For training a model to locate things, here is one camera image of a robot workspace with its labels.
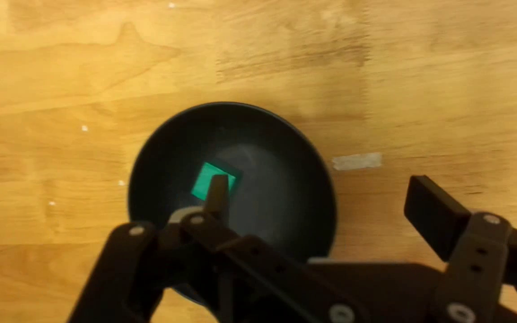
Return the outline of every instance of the wood grain surface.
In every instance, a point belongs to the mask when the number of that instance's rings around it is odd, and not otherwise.
[[[442,267],[409,174],[517,226],[517,1],[0,0],[0,323],[66,319],[145,136],[208,100],[289,118],[329,165],[382,156],[332,170],[332,258]],[[154,321],[214,319],[169,292]]]

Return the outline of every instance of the green block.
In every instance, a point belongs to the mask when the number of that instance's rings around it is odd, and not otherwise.
[[[190,195],[206,201],[208,190],[210,190],[210,181],[214,175],[224,174],[228,177],[228,192],[233,190],[237,183],[237,175],[226,172],[224,168],[212,165],[208,161],[203,163],[197,179],[192,184]]]

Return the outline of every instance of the black metal plate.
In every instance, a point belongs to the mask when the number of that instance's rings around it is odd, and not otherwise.
[[[239,174],[228,228],[294,260],[329,254],[336,201],[321,158],[289,122],[248,104],[196,105],[156,129],[131,174],[131,219],[163,226],[174,210],[203,204],[190,188],[205,161]]]

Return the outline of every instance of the wooden table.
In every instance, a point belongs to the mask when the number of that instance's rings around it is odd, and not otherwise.
[[[208,100],[289,118],[329,165],[381,156],[332,170],[332,258],[442,267],[409,174],[517,226],[517,1],[0,0],[0,323],[66,319],[145,136]],[[172,292],[156,315],[212,321]]]

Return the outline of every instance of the screw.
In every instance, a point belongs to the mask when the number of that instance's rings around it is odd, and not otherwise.
[[[476,323],[474,310],[463,303],[451,303],[447,312],[456,323]]]
[[[201,215],[190,217],[190,224],[201,224],[201,222],[205,222],[205,217],[201,217]]]
[[[133,226],[133,228],[129,228],[129,235],[131,235],[131,236],[138,236],[138,235],[142,235],[142,233],[145,233],[145,228],[142,228],[142,226]]]
[[[348,305],[336,303],[329,310],[330,321],[332,323],[354,323],[355,314]]]
[[[490,222],[490,224],[501,224],[503,220],[492,213],[487,213],[485,215],[485,220]]]

